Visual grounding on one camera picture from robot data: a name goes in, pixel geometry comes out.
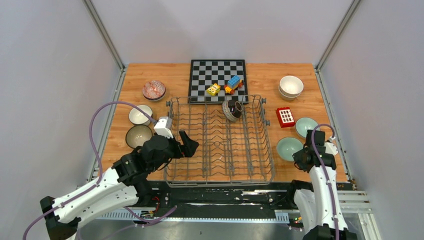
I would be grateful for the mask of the mint green bowl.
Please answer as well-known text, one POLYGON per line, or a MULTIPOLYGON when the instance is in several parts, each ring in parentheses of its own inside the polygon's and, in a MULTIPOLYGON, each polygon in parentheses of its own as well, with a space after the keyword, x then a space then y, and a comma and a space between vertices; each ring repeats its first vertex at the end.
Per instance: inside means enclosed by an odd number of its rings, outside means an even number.
POLYGON ((294 137, 284 137, 279 140, 276 151, 279 157, 285 161, 293 162, 293 154, 303 148, 303 144, 294 137))

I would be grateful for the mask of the light blue striped bowl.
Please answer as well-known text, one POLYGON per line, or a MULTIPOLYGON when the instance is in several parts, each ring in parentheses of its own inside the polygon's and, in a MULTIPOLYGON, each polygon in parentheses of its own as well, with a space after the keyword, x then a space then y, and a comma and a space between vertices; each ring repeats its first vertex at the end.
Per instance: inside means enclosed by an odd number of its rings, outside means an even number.
POLYGON ((295 123, 295 130, 299 137, 305 139, 308 130, 313 130, 319 124, 310 117, 301 117, 295 123))

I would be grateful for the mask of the dark teal glazed bowl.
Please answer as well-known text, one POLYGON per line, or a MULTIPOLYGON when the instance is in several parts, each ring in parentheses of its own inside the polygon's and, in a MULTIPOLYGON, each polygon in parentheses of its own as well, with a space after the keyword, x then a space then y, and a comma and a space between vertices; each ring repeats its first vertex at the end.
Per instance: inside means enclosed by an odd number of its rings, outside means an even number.
POLYGON ((130 148, 135 149, 138 146, 143 146, 152 136, 153 132, 148 126, 135 125, 126 133, 125 142, 130 148))

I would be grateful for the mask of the black patterned bowl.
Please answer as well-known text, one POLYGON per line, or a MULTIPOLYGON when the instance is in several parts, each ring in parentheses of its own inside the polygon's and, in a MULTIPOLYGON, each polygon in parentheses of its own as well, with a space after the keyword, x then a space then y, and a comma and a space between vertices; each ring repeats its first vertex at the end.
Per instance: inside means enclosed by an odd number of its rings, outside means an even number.
POLYGON ((222 103, 221 108, 224 116, 230 122, 234 123, 242 116, 243 106, 237 100, 225 100, 222 103))

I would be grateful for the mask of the teal white dotted bowl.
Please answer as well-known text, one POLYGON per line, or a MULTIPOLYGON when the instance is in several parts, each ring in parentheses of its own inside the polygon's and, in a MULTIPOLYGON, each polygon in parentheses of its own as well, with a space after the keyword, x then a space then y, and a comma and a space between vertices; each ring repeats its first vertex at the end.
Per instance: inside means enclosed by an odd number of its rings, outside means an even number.
MULTIPOLYGON (((153 111, 148 105, 138 105, 139 109, 143 110, 150 117, 153 116, 153 111)), ((135 107, 131 109, 128 114, 129 121, 133 125, 146 125, 148 126, 151 123, 151 120, 147 118, 141 111, 137 110, 135 107)))

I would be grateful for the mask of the beige floral bowl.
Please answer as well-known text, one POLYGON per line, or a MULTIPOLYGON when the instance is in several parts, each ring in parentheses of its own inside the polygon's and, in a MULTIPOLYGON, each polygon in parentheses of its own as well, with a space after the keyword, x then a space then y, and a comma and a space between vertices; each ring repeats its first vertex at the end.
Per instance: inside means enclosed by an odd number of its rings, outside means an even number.
POLYGON ((297 95, 295 95, 295 96, 287 96, 287 95, 285 95, 284 93, 283 93, 283 91, 279 88, 278 89, 278 91, 279 91, 279 93, 280 93, 280 97, 283 99, 283 100, 285 100, 285 101, 294 101, 297 97, 299 97, 300 96, 300 94, 297 94, 297 95))

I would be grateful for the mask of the blue zigzag bowl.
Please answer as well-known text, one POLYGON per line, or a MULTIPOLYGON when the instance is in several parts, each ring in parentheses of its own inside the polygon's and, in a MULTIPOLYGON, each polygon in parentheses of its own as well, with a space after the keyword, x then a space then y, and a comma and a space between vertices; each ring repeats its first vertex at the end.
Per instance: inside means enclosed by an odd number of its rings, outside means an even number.
POLYGON ((151 80, 144 84, 142 88, 143 96, 147 98, 158 98, 166 93, 165 85, 158 80, 151 80))

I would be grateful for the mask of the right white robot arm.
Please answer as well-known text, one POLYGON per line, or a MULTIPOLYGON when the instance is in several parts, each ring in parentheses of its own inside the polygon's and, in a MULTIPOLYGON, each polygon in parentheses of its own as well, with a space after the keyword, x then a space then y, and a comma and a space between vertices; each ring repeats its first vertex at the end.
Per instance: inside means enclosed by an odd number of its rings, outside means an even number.
POLYGON ((298 209, 305 240, 356 240, 343 217, 336 186, 337 149, 327 150, 325 132, 308 130, 303 148, 294 153, 294 165, 311 181, 293 180, 286 204, 298 209))

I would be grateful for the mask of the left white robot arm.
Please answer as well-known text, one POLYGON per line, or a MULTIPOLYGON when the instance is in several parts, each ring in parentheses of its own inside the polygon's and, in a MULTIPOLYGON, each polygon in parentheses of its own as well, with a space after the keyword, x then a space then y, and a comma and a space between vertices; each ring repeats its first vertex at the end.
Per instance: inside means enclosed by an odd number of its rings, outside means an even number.
POLYGON ((179 131, 181 141, 153 135, 142 146, 123 155, 102 176, 62 197, 40 200, 51 240, 67 240, 79 227, 122 207, 149 206, 153 190, 147 177, 174 159, 191 158, 199 143, 179 131))

